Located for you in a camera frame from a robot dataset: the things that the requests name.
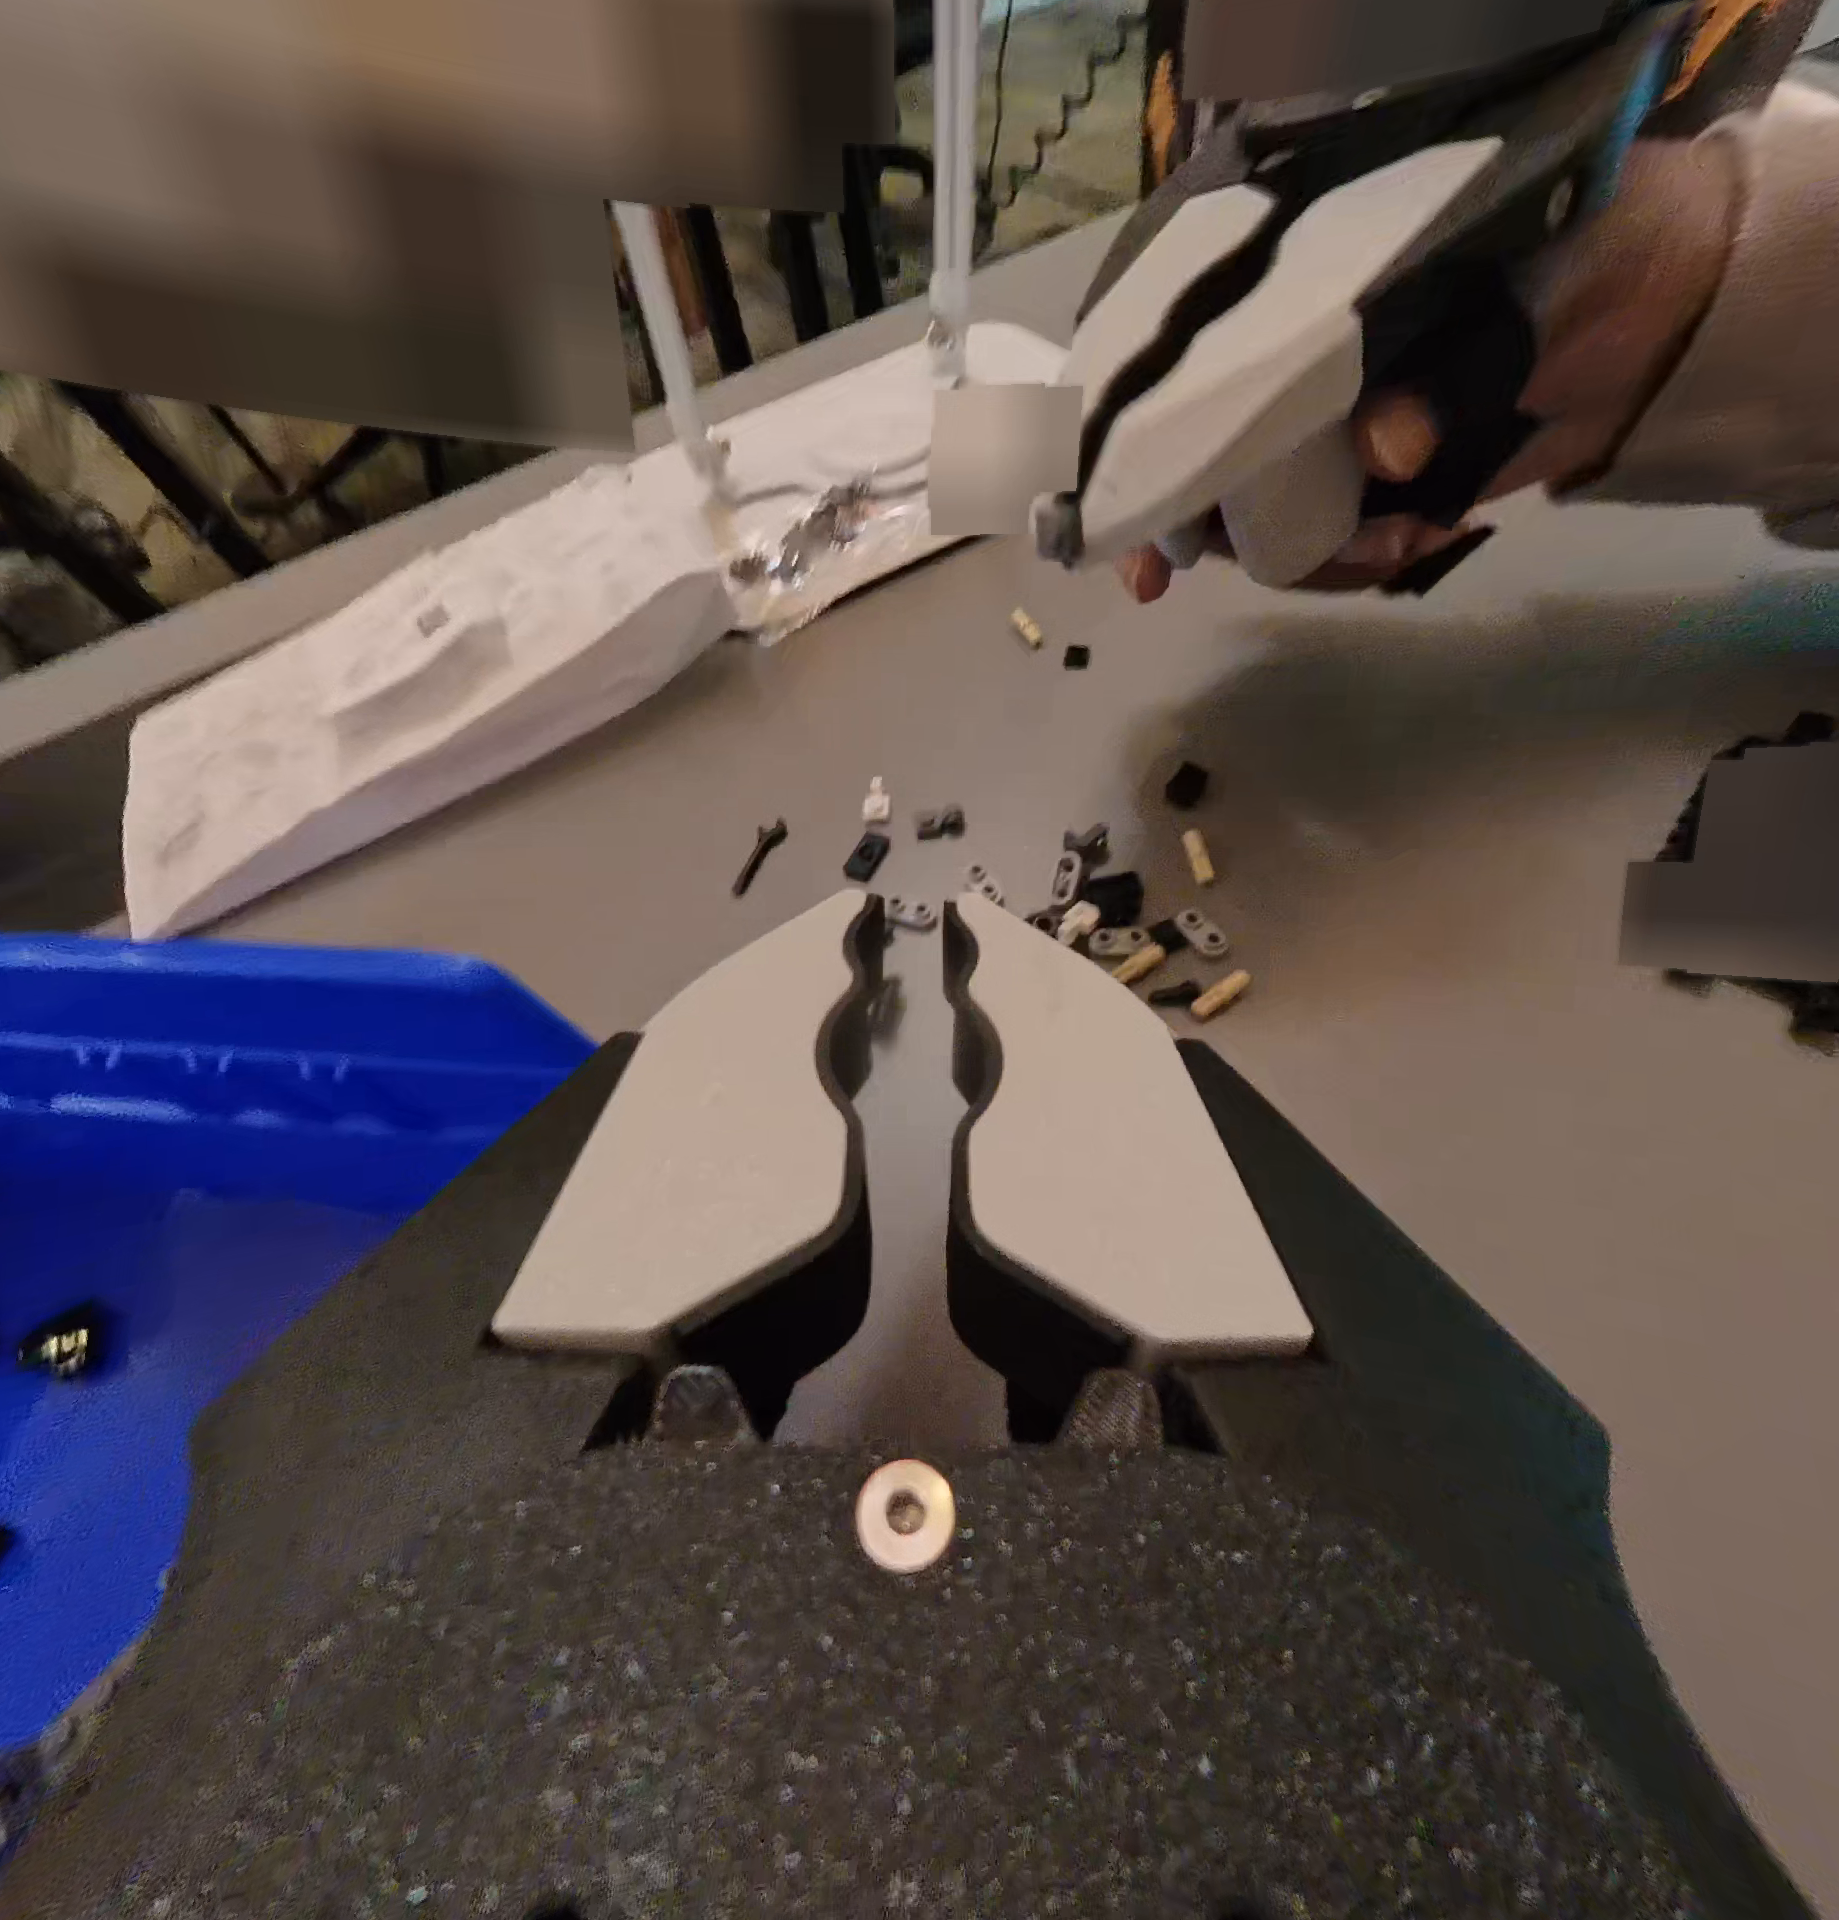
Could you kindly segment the person's right hand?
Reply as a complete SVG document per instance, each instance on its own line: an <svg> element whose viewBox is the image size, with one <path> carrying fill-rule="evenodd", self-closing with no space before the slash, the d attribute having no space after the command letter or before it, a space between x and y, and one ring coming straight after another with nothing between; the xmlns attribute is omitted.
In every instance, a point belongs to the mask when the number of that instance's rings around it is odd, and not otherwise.
<svg viewBox="0 0 1839 1920"><path fill-rule="evenodd" d="M1566 492L1597 478L1669 378L1718 290L1733 236L1739 170L1718 138L1649 140L1626 157L1610 207L1541 256L1520 295L1536 348L1515 401L1533 433L1482 497ZM1421 378L1370 393L1354 446L1370 482L1417 480L1438 442L1436 389L1458 356L1452 336L1418 341ZM1363 515L1352 537L1296 590L1385 587L1458 544L1467 523ZM1149 605L1172 565L1157 544L1116 559L1126 592Z"/></svg>

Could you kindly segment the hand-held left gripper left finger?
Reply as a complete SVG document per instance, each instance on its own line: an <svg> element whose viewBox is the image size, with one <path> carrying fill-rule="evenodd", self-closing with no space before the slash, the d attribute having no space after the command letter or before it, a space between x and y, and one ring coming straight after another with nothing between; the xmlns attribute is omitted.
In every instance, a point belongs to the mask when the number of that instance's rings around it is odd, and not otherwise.
<svg viewBox="0 0 1839 1920"><path fill-rule="evenodd" d="M633 1036L492 1339L716 1368L776 1427L869 1311L876 991L879 899L848 887L675 995Z"/></svg>

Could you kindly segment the open instruction booklet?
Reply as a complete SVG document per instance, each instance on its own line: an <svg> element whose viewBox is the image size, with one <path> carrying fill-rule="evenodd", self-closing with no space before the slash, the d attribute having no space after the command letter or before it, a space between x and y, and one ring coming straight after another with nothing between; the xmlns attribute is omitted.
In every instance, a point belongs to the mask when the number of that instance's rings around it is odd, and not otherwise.
<svg viewBox="0 0 1839 1920"><path fill-rule="evenodd" d="M673 452L591 467L135 721L135 941L212 925L640 708L735 624Z"/></svg>

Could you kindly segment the blue plastic bin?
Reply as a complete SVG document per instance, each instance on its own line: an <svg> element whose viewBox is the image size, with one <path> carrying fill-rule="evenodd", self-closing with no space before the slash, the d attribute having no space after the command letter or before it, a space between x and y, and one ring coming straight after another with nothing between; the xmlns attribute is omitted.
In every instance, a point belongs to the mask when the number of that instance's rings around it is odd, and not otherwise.
<svg viewBox="0 0 1839 1920"><path fill-rule="evenodd" d="M473 959L0 932L0 1754L32 1787L161 1603L199 1412L591 1059ZM85 1302L107 1368L20 1372Z"/></svg>

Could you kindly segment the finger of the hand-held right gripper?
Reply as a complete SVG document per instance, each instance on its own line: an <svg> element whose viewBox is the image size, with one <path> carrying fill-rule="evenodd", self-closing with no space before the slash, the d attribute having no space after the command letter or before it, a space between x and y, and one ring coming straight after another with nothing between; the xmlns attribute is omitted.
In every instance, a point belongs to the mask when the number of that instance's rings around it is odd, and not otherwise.
<svg viewBox="0 0 1839 1920"><path fill-rule="evenodd" d="M1115 557L1270 469L1290 480L1358 401L1358 301L1500 144L1442 141L1317 196L1243 182L1178 204L1077 324L1074 553Z"/></svg>
<svg viewBox="0 0 1839 1920"><path fill-rule="evenodd" d="M1259 420L1289 385L1289 236L1290 196L1254 185L1183 199L1147 234L1077 329L1081 457L1097 460L1139 410L1159 426L1207 410L1225 460L1283 438Z"/></svg>

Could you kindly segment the grey desk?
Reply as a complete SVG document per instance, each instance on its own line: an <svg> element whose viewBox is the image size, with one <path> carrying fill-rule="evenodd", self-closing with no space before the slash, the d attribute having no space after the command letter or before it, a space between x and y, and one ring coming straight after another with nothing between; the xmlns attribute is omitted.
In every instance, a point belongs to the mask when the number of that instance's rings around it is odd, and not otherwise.
<svg viewBox="0 0 1839 1920"><path fill-rule="evenodd" d="M1023 905L1097 821L1178 885L1161 783L1204 765L1208 913L1254 973L1207 1044L1600 1416L1660 1661L1839 1916L1839 1052L1619 964L1626 862L1709 752L1839 721L1839 553L1536 496L1497 528L1424 601L1200 565L1147 609L970 543L215 935L473 955L604 1038L827 899L871 777L889 892L980 859ZM963 839L917 843L946 804Z"/></svg>

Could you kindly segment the clear plastic parts bag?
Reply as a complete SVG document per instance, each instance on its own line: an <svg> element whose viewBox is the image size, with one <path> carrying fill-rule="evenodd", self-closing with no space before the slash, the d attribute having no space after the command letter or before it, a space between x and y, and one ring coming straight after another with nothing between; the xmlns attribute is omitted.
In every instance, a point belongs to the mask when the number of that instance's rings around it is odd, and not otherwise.
<svg viewBox="0 0 1839 1920"><path fill-rule="evenodd" d="M741 494L719 516L716 544L734 634L776 646L932 557L926 471Z"/></svg>

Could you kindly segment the white book stand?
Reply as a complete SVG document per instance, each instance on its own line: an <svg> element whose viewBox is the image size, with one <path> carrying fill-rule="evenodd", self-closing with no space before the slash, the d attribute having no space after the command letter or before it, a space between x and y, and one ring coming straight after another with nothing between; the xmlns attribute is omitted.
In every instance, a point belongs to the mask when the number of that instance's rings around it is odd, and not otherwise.
<svg viewBox="0 0 1839 1920"><path fill-rule="evenodd" d="M666 510L693 559L714 561L716 523L741 494L781 484L824 492L856 471L926 471L935 555L963 540L1009 534L1024 521L1019 482L1000 457L1023 452L1030 429L1064 436L1077 394L1054 385L1062 351L1019 324L970 318L978 230L980 4L932 4L932 273L926 329L813 385L709 420L654 212L616 211L639 299L649 363L666 400L666 448L627 465L631 500ZM720 634L734 616L719 573Z"/></svg>

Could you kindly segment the person's right forearm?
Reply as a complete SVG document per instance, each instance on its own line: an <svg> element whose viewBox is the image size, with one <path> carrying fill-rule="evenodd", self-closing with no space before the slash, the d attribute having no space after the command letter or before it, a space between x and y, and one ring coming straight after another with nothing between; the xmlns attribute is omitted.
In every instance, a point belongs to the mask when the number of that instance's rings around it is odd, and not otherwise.
<svg viewBox="0 0 1839 1920"><path fill-rule="evenodd" d="M1701 502L1839 552L1839 115L1733 117L1694 153L1725 165L1729 226L1661 414Z"/></svg>

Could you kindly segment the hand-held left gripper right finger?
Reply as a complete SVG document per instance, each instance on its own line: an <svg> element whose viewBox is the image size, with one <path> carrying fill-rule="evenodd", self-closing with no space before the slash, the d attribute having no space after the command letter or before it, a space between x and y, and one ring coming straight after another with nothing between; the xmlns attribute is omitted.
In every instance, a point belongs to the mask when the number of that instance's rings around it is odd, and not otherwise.
<svg viewBox="0 0 1839 1920"><path fill-rule="evenodd" d="M1009 1431L1057 1431L1096 1374L1296 1362L1317 1327L1167 1020L1000 905L946 912L946 1245L958 1341Z"/></svg>

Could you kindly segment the black brick model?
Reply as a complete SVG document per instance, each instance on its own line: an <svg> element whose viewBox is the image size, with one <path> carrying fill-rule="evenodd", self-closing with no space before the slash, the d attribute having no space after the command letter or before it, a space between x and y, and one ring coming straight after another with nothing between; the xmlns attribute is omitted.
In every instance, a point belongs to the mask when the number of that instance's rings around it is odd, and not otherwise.
<svg viewBox="0 0 1839 1920"><path fill-rule="evenodd" d="M1669 828L1665 840L1660 844L1655 862L1687 865L1694 859L1697 851L1701 809L1712 767L1721 763L1742 761L1758 751L1796 751L1828 745L1837 738L1837 733L1839 722L1835 716L1817 709L1802 709L1792 718L1783 733L1752 733L1725 747L1709 761L1706 770L1699 775L1697 785L1687 795L1684 804L1673 817L1673 826ZM1718 977L1684 971L1663 971L1661 979L1673 991L1694 997L1709 997L1718 987L1747 991L1783 1007L1788 1016L1788 1036L1793 1044L1806 1046L1828 1057L1839 1052L1839 982Z"/></svg>

